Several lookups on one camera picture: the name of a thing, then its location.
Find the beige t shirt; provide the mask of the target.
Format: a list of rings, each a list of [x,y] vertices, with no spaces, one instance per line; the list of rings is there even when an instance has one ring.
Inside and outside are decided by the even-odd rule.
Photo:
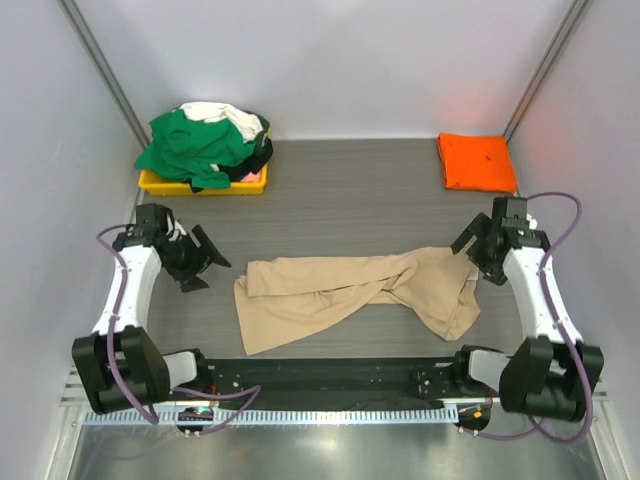
[[[324,331],[366,305],[401,305],[445,341],[475,323],[478,269],[463,254],[425,247],[371,257],[251,261],[234,282],[244,351],[263,353]]]

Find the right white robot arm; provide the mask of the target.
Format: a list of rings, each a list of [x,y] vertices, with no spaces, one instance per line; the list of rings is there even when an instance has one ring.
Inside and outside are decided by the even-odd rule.
[[[451,245],[484,279],[511,287],[524,339],[513,355],[464,347],[450,380],[465,396],[489,387],[510,413],[579,422],[592,411],[604,354],[573,324],[555,279],[554,245],[527,214],[526,199],[496,197],[491,213],[478,214]]]

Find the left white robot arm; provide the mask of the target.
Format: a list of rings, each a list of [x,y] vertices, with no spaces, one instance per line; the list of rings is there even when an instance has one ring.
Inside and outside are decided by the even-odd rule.
[[[204,398],[212,376],[196,349],[163,355],[146,331],[153,288],[166,272],[183,293],[207,288],[210,266],[230,267],[201,226],[187,231],[161,204],[137,206],[133,222],[113,227],[116,237],[98,243],[114,259],[105,306],[91,333],[74,340],[71,353],[87,400],[97,414],[135,409],[151,424],[155,405],[178,387],[188,398]]]

